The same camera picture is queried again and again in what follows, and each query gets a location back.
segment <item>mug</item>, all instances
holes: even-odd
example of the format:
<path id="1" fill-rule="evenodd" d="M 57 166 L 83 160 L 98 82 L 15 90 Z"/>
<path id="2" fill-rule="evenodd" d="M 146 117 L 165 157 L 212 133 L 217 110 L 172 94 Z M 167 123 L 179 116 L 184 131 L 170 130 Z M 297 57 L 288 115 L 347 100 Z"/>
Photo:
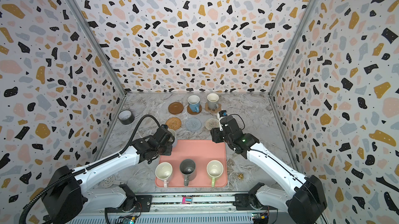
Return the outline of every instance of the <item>mug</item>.
<path id="1" fill-rule="evenodd" d="M 215 187 L 215 181 L 223 174 L 223 164 L 217 160 L 212 160 L 206 166 L 206 172 L 212 179 L 212 188 Z"/>
<path id="2" fill-rule="evenodd" d="M 175 131 L 175 130 L 173 130 L 173 129 L 168 129 L 168 131 L 169 131 L 170 133 L 172 133 L 173 137 L 175 137 L 175 142 L 173 142 L 173 139 L 172 139 L 172 137 L 170 137 L 170 139 L 169 139 L 169 142 L 173 142 L 173 144 L 172 144 L 172 148 L 174 148 L 174 147 L 177 145 L 177 136 L 176 136 L 176 131 Z"/>
<path id="3" fill-rule="evenodd" d="M 219 96 L 216 93 L 210 93 L 206 98 L 208 100 L 208 108 L 210 110 L 215 110 L 219 107 Z"/>
<path id="4" fill-rule="evenodd" d="M 170 163 L 163 162 L 160 163 L 156 169 L 155 169 L 155 176 L 161 180 L 164 181 L 164 188 L 167 188 L 168 182 L 170 182 L 172 178 L 172 172 L 173 168 Z"/>
<path id="5" fill-rule="evenodd" d="M 191 95 L 188 97 L 188 104 L 190 106 L 191 111 L 199 112 L 200 111 L 200 98 L 197 95 Z"/>
<path id="6" fill-rule="evenodd" d="M 180 172 L 184 176 L 184 186 L 188 186 L 188 182 L 194 180 L 197 175 L 196 163 L 191 159 L 184 159 L 180 163 Z"/>

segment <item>mug handle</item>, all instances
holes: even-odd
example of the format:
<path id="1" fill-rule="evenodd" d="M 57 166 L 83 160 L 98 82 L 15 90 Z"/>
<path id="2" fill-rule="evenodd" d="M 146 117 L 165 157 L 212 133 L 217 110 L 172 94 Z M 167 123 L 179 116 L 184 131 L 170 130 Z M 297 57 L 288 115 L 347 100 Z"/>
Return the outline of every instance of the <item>mug handle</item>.
<path id="1" fill-rule="evenodd" d="M 188 180 L 188 175 L 185 175 L 185 176 L 184 176 L 184 186 L 185 186 L 185 187 L 188 186 L 188 182 L 189 182 L 189 180 Z"/>

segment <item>brown coaster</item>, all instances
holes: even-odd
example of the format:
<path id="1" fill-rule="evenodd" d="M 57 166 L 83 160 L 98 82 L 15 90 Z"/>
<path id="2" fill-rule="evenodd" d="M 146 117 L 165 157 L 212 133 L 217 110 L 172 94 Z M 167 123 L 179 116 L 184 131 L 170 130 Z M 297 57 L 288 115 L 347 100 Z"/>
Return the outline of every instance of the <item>brown coaster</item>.
<path id="1" fill-rule="evenodd" d="M 182 121 L 177 117 L 173 117 L 166 121 L 166 125 L 168 128 L 176 131 L 182 126 Z"/>
<path id="2" fill-rule="evenodd" d="M 183 104 L 180 102 L 173 102 L 167 108 L 170 113 L 176 115 L 183 111 L 184 107 Z"/>
<path id="3" fill-rule="evenodd" d="M 201 111 L 202 111 L 202 106 L 201 106 L 201 105 L 199 105 L 199 112 L 193 112 L 193 111 L 191 111 L 191 109 L 190 109 L 190 105 L 187 106 L 187 112 L 188 112 L 189 114 L 191 114 L 191 115 L 197 115 L 197 114 L 200 113 Z"/>
<path id="4" fill-rule="evenodd" d="M 220 112 L 221 110 L 222 110 L 222 104 L 220 104 L 220 103 L 218 103 L 218 108 L 216 108 L 215 110 L 211 110 L 211 109 L 209 109 L 209 107 L 208 107 L 208 102 L 206 102 L 205 103 L 205 111 L 207 111 L 207 112 L 211 112 L 211 113 L 218 113 L 218 112 Z"/>

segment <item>blue mug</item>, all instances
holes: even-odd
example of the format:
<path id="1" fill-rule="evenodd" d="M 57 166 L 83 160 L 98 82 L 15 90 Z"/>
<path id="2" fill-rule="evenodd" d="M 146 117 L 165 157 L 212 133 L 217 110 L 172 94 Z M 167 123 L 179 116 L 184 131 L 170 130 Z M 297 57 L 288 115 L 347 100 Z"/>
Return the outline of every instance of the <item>blue mug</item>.
<path id="1" fill-rule="evenodd" d="M 190 97 L 188 97 L 188 105 L 190 106 L 191 111 L 199 112 L 200 98 L 197 95 L 191 95 Z"/>

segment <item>white mug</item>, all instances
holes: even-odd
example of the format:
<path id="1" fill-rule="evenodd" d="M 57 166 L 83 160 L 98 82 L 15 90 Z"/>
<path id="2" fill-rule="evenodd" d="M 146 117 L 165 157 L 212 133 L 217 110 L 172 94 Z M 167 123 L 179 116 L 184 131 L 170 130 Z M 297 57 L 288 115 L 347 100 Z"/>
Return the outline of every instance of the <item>white mug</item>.
<path id="1" fill-rule="evenodd" d="M 215 187 L 215 181 L 223 174 L 223 164 L 217 160 L 212 160 L 206 166 L 206 172 L 212 179 L 212 188 Z"/>
<path id="2" fill-rule="evenodd" d="M 173 168 L 170 163 L 163 162 L 160 163 L 155 169 L 155 176 L 164 182 L 164 188 L 167 188 L 168 182 L 172 178 Z"/>
<path id="3" fill-rule="evenodd" d="M 211 110 L 215 110 L 219 107 L 218 101 L 219 101 L 219 96 L 216 93 L 210 93 L 206 97 L 208 100 L 208 108 Z"/>

